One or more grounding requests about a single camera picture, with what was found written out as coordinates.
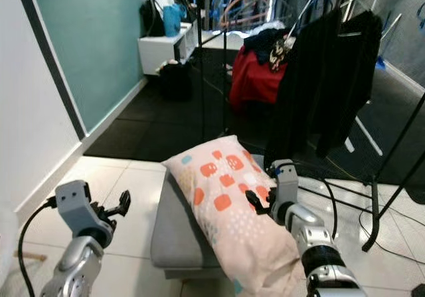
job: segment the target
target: white cabinet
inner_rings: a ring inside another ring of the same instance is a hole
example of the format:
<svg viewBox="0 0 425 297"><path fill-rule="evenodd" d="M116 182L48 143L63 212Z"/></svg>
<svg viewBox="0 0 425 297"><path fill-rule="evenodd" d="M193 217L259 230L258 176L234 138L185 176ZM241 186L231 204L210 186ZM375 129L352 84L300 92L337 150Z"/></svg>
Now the white cabinet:
<svg viewBox="0 0 425 297"><path fill-rule="evenodd" d="M186 63L198 45L197 22L181 23L175 37L143 37L138 39L141 66L144 74L157 74L164 61L175 59Z"/></svg>

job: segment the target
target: pink pillowcase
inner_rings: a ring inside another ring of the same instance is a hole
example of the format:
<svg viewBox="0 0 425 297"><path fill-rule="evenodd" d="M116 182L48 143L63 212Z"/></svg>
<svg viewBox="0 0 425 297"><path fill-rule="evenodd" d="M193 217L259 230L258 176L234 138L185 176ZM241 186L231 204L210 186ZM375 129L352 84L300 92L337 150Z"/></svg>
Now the pink pillowcase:
<svg viewBox="0 0 425 297"><path fill-rule="evenodd" d="M163 162L239 296L289 296L302 276L292 236L267 215L257 215L245 196L256 192L263 206L273 179L237 140L227 136Z"/></svg>

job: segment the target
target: dark floor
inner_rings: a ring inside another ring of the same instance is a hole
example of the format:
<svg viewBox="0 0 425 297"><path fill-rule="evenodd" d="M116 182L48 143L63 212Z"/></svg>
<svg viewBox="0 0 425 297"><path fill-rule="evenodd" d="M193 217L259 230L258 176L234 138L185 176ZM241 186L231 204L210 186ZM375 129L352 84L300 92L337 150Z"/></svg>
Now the dark floor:
<svg viewBox="0 0 425 297"><path fill-rule="evenodd" d="M236 52L230 51L232 63ZM205 140L216 138L222 125L222 51L204 49L205 69ZM202 142L201 86L199 66L190 71L193 81L193 99L189 102L171 102L164 99L158 83L150 82L102 134L86 155L163 161ZM350 139L355 151L345 147L334 149L327 159L319 159L314 152L314 139L296 159L316 163L332 169L334 178L350 176L368 179L377 172L385 155L394 144L420 97L405 85L376 70L371 104L359 112L359 117L384 156L372 148L358 125L354 124ZM271 116L237 116L226 107L226 127L236 134L242 145L252 153L262 153L271 128ZM399 184L413 163L425 149L425 110L423 110L406 139L382 173L381 183ZM408 184L413 200L425 203L425 165Z"/></svg>

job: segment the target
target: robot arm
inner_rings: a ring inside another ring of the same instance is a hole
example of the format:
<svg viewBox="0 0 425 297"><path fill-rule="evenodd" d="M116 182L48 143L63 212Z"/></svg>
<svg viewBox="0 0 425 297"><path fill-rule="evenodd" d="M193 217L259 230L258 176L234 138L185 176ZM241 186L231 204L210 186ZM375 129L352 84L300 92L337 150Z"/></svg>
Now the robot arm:
<svg viewBox="0 0 425 297"><path fill-rule="evenodd" d="M291 160L275 161L269 174L277 187L269 192L269 207L263 207L252 191L246 197L257 214L269 214L284 225L297 243L307 278L308 297L365 297L353 273L345 266L323 219L297 203L298 176Z"/></svg>
<svg viewBox="0 0 425 297"><path fill-rule="evenodd" d="M125 216L131 202L129 191L121 194L120 204L105 211L91 203L90 190L84 181L73 181L56 188L56 204L60 216L71 228L72 241L54 269L53 278L42 297L89 296L99 274L106 248L112 241L116 221L110 216Z"/></svg>

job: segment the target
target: red clothing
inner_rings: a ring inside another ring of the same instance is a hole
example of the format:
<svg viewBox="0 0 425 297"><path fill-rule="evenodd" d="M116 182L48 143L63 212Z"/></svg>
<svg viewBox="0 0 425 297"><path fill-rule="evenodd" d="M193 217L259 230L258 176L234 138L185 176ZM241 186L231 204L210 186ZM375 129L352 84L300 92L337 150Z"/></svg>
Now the red clothing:
<svg viewBox="0 0 425 297"><path fill-rule="evenodd" d="M280 80L284 77L287 63L277 73L270 71L268 63L258 64L254 51L244 54L239 50L233 64L230 105L235 111L243 111L245 101L260 101L274 104Z"/></svg>

